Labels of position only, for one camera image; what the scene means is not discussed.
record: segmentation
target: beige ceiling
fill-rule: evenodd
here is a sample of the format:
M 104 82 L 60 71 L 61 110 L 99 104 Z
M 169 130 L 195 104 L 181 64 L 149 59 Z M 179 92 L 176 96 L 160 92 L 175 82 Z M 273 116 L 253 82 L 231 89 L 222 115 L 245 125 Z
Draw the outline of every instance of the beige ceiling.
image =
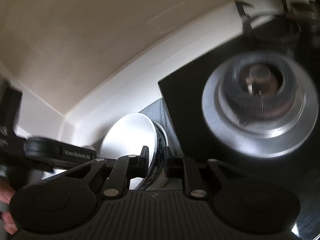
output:
M 65 114 L 150 45 L 228 0 L 0 0 L 0 61 Z

